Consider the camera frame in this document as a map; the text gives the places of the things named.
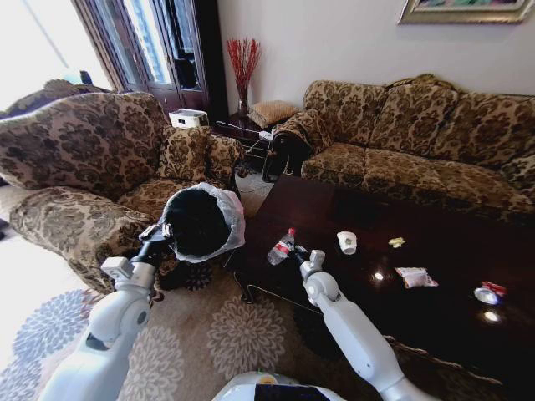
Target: plastic water bottle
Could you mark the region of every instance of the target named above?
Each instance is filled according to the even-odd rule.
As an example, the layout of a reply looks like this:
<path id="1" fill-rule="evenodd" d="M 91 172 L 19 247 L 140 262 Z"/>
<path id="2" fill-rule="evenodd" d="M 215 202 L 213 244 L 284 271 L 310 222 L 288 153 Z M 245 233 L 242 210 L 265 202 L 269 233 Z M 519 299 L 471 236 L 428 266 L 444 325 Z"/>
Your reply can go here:
<path id="1" fill-rule="evenodd" d="M 280 239 L 279 242 L 267 254 L 267 260 L 272 265 L 278 265 L 281 261 L 288 257 L 288 253 L 293 251 L 295 246 L 295 228 L 289 228 L 288 234 Z"/>

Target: painting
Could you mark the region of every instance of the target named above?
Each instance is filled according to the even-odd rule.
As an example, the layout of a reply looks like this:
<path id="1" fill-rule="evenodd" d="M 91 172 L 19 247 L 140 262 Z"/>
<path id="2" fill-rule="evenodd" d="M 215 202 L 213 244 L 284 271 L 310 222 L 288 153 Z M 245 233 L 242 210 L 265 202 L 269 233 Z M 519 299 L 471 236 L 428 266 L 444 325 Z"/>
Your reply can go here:
<path id="1" fill-rule="evenodd" d="M 535 0 L 407 0 L 400 23 L 520 23 Z"/>

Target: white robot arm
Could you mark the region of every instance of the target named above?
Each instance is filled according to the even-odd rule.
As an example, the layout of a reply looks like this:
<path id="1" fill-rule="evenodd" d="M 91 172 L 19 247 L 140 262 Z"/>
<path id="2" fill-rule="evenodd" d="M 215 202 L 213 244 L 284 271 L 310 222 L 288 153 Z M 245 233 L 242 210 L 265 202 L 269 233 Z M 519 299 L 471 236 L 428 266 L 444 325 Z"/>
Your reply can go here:
<path id="1" fill-rule="evenodd" d="M 324 314 L 327 328 L 354 371 L 386 401 L 433 400 L 401 372 L 392 347 L 362 310 L 345 297 L 334 278 L 322 272 L 325 254 L 312 251 L 300 266 L 309 301 Z"/>
<path id="2" fill-rule="evenodd" d="M 131 261 L 106 259 L 101 269 L 115 279 L 117 291 L 93 307 L 78 347 L 56 369 L 40 401 L 117 399 L 128 373 L 130 350 L 149 320 L 155 266 L 170 235 L 163 227 L 151 226 L 141 234 L 147 241 Z"/>

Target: small yellow item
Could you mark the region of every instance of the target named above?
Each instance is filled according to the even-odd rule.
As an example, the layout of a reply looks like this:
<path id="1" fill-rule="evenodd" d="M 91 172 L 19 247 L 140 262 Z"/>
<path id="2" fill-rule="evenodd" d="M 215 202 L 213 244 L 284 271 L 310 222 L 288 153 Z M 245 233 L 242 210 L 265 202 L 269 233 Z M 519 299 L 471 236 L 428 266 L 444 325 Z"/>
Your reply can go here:
<path id="1" fill-rule="evenodd" d="M 277 379 L 275 379 L 271 374 L 265 374 L 258 380 L 258 384 L 277 384 Z"/>
<path id="2" fill-rule="evenodd" d="M 390 241 L 388 241 L 388 245 L 392 245 L 393 248 L 400 248 L 403 244 L 405 244 L 405 240 L 402 236 L 392 238 Z"/>

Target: carpet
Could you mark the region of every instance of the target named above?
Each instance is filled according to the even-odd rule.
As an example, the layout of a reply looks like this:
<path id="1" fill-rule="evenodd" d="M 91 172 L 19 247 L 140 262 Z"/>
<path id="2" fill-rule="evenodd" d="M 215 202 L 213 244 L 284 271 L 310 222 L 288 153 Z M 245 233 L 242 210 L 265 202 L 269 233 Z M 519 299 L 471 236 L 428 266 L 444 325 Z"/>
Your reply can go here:
<path id="1" fill-rule="evenodd" d="M 247 216 L 254 216 L 271 185 L 259 174 L 238 178 L 237 183 Z M 73 351 L 95 301 L 95 294 L 83 284 L 77 286 L 69 282 L 65 291 L 52 296 L 48 291 L 48 298 L 20 325 L 0 373 L 1 400 L 37 399 L 54 369 Z M 24 291 L 20 297 L 34 295 Z M 354 373 L 319 315 L 269 295 L 260 295 L 253 305 L 240 296 L 232 275 L 215 262 L 192 266 L 183 287 L 154 303 L 148 326 L 130 353 L 119 400 L 209 400 L 236 374 L 257 370 L 331 388 L 348 400 L 380 399 Z M 17 310 L 5 304 L 3 308 L 11 314 Z M 440 399 L 507 399 L 497 382 L 387 340 L 409 379 Z"/>

